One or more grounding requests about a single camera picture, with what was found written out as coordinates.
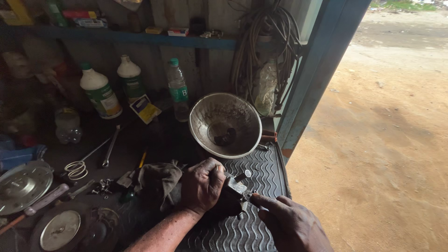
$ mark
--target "shelf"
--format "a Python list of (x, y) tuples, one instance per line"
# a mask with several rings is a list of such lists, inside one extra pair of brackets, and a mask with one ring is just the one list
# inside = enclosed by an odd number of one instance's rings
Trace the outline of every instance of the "shelf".
[(52, 39), (77, 39), (109, 41), (119, 43), (144, 43), (163, 46), (234, 50), (236, 40), (201, 38), (198, 36), (176, 37), (168, 35), (130, 33), (104, 28), (62, 28), (56, 26), (0, 26), (0, 35), (15, 36), (31, 33), (38, 37)]

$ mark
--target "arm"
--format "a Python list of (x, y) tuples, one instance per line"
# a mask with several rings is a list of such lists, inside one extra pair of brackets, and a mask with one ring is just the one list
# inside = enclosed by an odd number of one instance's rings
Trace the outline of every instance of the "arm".
[(213, 158), (188, 168), (182, 176), (181, 203), (125, 252), (172, 252), (188, 231), (211, 209), (221, 194), (224, 166)]
[(285, 196), (269, 198), (254, 193), (250, 201), (268, 210), (259, 210), (258, 216), (279, 252), (333, 252), (319, 219), (306, 207)]

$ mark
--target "sandy ground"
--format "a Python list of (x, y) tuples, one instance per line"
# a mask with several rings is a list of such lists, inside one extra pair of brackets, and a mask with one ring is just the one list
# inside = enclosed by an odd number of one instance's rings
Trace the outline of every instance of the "sandy ground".
[(448, 13), (367, 13), (287, 164), (335, 251), (447, 251)]

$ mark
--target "screw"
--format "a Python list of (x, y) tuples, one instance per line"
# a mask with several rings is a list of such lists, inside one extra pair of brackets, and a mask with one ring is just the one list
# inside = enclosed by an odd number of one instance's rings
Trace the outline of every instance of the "screw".
[(242, 174), (235, 177), (235, 181), (238, 183), (243, 179), (252, 177), (252, 173), (249, 170), (245, 170)]

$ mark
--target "grass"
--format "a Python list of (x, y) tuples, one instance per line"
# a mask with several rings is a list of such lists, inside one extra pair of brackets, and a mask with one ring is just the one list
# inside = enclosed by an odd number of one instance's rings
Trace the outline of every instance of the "grass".
[(432, 4), (414, 3), (412, 0), (388, 0), (385, 4), (371, 3), (370, 7), (384, 7), (391, 10), (408, 10), (408, 11), (435, 11), (437, 8)]

